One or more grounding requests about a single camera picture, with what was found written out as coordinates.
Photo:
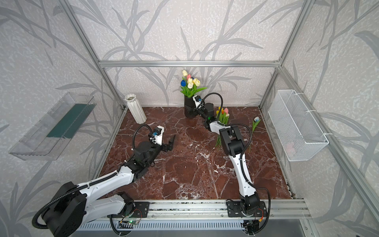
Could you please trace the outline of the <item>black cylindrical vase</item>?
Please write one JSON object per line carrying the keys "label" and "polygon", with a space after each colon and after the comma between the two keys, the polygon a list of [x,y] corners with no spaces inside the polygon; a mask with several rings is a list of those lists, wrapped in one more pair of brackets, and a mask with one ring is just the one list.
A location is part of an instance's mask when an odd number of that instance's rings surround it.
{"label": "black cylindrical vase", "polygon": [[195,118],[197,116],[196,104],[193,98],[193,96],[184,96],[184,114],[187,118]]}

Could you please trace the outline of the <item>bunch of remaining tulips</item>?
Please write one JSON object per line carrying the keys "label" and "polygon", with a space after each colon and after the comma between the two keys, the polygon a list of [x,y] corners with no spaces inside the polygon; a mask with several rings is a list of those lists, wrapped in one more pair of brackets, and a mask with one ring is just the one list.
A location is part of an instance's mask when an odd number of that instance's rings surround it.
{"label": "bunch of remaining tulips", "polygon": [[[218,117],[218,121],[222,124],[228,124],[230,114],[229,114],[229,109],[227,107],[222,108],[221,111],[219,110],[216,111],[216,116]],[[218,135],[215,147],[218,148],[221,146],[221,137]]]}

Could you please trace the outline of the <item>pale yellow tulip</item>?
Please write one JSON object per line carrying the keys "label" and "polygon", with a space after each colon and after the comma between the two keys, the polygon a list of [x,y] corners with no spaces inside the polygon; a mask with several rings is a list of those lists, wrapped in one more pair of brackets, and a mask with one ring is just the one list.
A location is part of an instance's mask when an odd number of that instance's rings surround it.
{"label": "pale yellow tulip", "polygon": [[189,88],[189,89],[192,89],[193,88],[193,79],[192,78],[188,78],[187,79],[187,87]]}

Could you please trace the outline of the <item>white ribbed vase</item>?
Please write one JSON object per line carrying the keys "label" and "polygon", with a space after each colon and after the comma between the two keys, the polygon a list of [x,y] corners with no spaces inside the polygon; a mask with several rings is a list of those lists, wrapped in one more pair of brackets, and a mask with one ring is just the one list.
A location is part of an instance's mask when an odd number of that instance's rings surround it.
{"label": "white ribbed vase", "polygon": [[143,124],[146,122],[147,117],[143,111],[141,104],[139,103],[135,94],[128,94],[125,96],[125,101],[131,114],[133,115],[135,121],[138,124]]}

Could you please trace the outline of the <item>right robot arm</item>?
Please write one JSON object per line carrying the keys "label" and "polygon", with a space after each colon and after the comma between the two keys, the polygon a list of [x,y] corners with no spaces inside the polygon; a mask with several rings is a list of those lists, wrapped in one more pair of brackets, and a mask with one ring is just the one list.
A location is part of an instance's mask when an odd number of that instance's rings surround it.
{"label": "right robot arm", "polygon": [[233,163],[237,176],[240,194],[240,209],[246,216],[252,216],[260,206],[260,198],[249,175],[245,151],[247,146],[239,129],[239,126],[248,128],[242,123],[224,124],[214,116],[212,103],[204,103],[202,100],[195,101],[194,114],[205,119],[204,126],[209,131],[217,133],[221,138],[221,144],[226,155]]}

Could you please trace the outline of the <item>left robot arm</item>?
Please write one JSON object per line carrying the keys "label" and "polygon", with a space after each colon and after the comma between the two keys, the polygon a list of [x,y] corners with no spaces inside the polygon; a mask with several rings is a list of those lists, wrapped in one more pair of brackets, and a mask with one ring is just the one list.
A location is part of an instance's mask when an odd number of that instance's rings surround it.
{"label": "left robot arm", "polygon": [[104,196],[142,178],[160,152],[173,149],[174,141],[171,138],[165,144],[161,136],[156,136],[140,143],[130,160],[115,171],[78,185],[73,182],[62,185],[52,200],[35,214],[32,225],[49,229],[55,237],[68,237],[87,222],[109,215],[128,215],[135,206],[126,192]]}

